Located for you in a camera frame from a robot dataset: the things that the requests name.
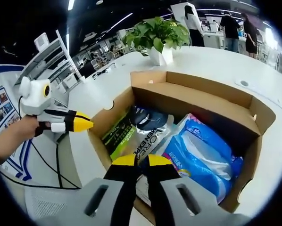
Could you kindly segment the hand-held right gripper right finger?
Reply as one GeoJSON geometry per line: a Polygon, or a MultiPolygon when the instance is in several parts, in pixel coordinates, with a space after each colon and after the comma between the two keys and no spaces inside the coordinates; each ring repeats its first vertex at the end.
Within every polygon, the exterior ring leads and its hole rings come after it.
{"type": "Polygon", "coordinates": [[[148,194],[157,226],[244,226],[247,217],[224,210],[216,196],[188,177],[179,176],[171,161],[149,154],[143,161],[148,194]]]}

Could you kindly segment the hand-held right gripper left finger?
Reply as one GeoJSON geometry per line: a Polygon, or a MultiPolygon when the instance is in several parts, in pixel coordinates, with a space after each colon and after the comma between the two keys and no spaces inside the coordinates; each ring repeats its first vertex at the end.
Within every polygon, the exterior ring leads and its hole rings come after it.
{"type": "Polygon", "coordinates": [[[93,179],[71,201],[71,225],[129,225],[139,175],[135,154],[114,160],[104,178],[93,179]]]}

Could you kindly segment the person's left hand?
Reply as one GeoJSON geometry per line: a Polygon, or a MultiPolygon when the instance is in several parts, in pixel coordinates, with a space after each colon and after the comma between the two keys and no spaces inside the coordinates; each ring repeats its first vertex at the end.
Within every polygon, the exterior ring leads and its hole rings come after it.
{"type": "Polygon", "coordinates": [[[25,115],[17,122],[17,134],[21,141],[27,141],[43,133],[36,116],[25,115]]]}

